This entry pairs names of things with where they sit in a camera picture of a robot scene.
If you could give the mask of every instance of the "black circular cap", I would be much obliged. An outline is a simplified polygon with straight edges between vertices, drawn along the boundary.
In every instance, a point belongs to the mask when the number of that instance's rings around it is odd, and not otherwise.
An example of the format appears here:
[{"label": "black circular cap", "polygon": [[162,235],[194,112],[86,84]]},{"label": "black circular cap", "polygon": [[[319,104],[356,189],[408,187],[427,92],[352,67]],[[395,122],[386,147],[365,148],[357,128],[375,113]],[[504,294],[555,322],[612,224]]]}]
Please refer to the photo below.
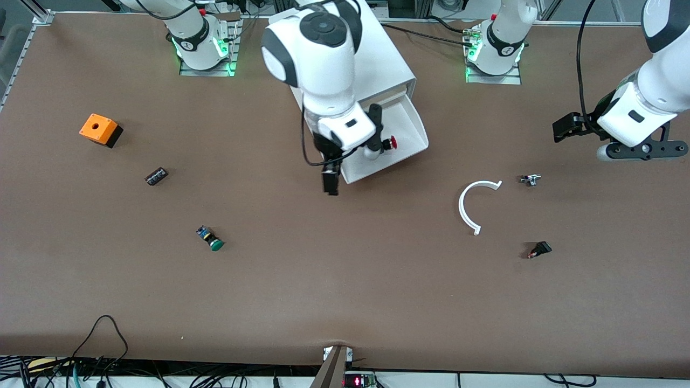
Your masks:
[{"label": "black circular cap", "polygon": [[299,23],[305,38],[329,47],[338,47],[347,39],[347,27],[339,17],[328,12],[314,12]]}]

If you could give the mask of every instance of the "brown tabletop surface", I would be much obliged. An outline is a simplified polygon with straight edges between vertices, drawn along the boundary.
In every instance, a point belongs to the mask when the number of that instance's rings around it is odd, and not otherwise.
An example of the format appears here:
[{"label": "brown tabletop surface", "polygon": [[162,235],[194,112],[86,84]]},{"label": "brown tabletop surface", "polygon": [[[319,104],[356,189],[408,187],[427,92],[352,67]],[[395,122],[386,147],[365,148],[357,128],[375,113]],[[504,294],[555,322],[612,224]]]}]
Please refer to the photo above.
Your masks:
[{"label": "brown tabletop surface", "polygon": [[[107,313],[132,358],[317,364],[337,342],[376,368],[690,377],[689,165],[553,143],[579,110],[576,28],[532,29],[522,86],[466,84],[457,46],[389,31],[430,146],[329,197],[264,26],[230,78],[179,76],[144,15],[37,29],[0,114],[0,353],[71,354]],[[589,108],[649,57],[639,28],[588,29]],[[90,113],[122,125],[114,149],[79,136]],[[457,201],[477,180],[503,185],[469,193],[475,237]],[[81,354],[120,352],[104,323]]]}]

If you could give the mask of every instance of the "white c-shaped plastic part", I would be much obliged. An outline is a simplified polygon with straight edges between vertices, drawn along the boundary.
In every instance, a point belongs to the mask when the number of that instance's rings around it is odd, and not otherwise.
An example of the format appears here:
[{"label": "white c-shaped plastic part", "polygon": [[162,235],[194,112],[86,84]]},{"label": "white c-shaped plastic part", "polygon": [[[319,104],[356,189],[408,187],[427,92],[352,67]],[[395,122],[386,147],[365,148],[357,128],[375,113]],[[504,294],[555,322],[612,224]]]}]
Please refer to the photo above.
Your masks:
[{"label": "white c-shaped plastic part", "polygon": [[465,211],[465,194],[473,188],[477,186],[482,186],[482,187],[488,187],[492,188],[494,190],[498,190],[499,187],[501,187],[501,183],[503,181],[498,181],[498,183],[494,183],[492,181],[488,180],[480,180],[478,182],[474,182],[472,184],[469,184],[463,191],[462,194],[460,194],[460,201],[457,203],[457,207],[460,210],[460,217],[462,217],[462,220],[465,221],[465,224],[467,224],[469,227],[475,230],[475,235],[479,235],[479,232],[482,230],[482,227],[475,224],[472,220],[470,220],[470,217],[467,215],[467,212]]}]

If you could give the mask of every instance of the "orange and black button box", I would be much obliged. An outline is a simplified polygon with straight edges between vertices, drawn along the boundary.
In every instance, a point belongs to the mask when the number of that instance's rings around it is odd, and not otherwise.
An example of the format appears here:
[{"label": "orange and black button box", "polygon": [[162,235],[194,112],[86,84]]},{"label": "orange and black button box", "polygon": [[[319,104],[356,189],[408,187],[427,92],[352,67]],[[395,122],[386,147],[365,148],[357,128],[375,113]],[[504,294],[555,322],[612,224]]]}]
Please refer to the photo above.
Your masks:
[{"label": "orange and black button box", "polygon": [[122,134],[122,127],[107,117],[92,113],[81,127],[79,134],[94,143],[112,148]]}]

